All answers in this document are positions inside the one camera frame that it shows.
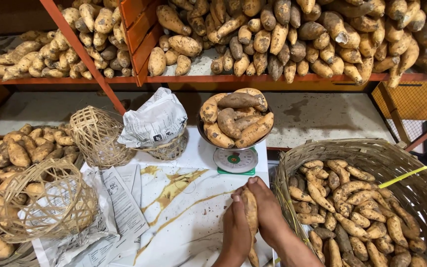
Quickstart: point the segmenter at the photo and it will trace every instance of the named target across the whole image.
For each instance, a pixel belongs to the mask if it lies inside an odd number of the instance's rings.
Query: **fingernail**
[[[248,179],[248,183],[256,183],[258,181],[258,177],[250,177]]]

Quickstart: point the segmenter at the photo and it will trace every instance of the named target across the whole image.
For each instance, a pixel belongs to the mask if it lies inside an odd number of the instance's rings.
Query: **weighing scale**
[[[244,150],[217,148],[213,159],[220,174],[253,175],[258,165],[258,153],[255,147]]]

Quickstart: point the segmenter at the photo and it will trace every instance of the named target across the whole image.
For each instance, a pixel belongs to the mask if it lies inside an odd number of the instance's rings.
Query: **yellow string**
[[[414,171],[412,171],[412,172],[409,172],[409,173],[405,173],[405,174],[403,174],[403,175],[401,175],[401,176],[398,176],[398,177],[397,177],[397,178],[395,178],[395,179],[389,180],[388,182],[384,182],[383,184],[378,185],[378,187],[379,187],[379,188],[385,188],[385,187],[387,187],[387,186],[389,186],[389,185],[392,185],[392,184],[394,184],[394,183],[396,183],[396,182],[398,182],[398,181],[401,181],[401,180],[403,180],[403,179],[407,178],[407,177],[408,177],[408,176],[410,176],[410,175],[413,175],[413,174],[418,173],[418,172],[420,172],[420,171],[422,171],[422,170],[425,170],[425,169],[427,169],[427,166],[421,167],[421,168],[416,169],[416,170],[414,170]]]

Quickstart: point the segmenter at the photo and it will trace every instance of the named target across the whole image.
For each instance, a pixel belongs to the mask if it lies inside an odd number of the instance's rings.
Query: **scale dial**
[[[258,154],[254,149],[229,151],[217,148],[213,159],[220,169],[229,173],[245,173],[258,164]]]

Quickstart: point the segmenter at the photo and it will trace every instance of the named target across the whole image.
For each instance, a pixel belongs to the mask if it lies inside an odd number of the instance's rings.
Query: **stainless steel bowl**
[[[270,106],[268,106],[268,110],[266,112],[262,112],[262,114],[267,114],[268,112],[271,112]],[[210,143],[211,145],[213,145],[215,147],[218,147],[220,149],[224,149],[224,150],[239,151],[239,150],[245,150],[245,149],[251,148],[251,147],[255,146],[257,143],[260,143],[261,141],[265,140],[266,137],[268,137],[270,135],[270,132],[271,132],[272,129],[273,129],[273,127],[271,127],[271,129],[265,134],[264,137],[262,137],[261,139],[259,139],[258,141],[256,141],[255,143],[253,143],[253,144],[251,144],[251,145],[249,145],[247,147],[242,147],[242,148],[236,148],[236,147],[234,147],[234,148],[224,148],[224,147],[217,146],[216,144],[212,143],[207,138],[207,136],[205,135],[205,132],[204,132],[204,121],[200,118],[200,110],[199,110],[199,112],[197,112],[197,130],[199,130],[200,136],[205,141],[207,141],[207,143]]]

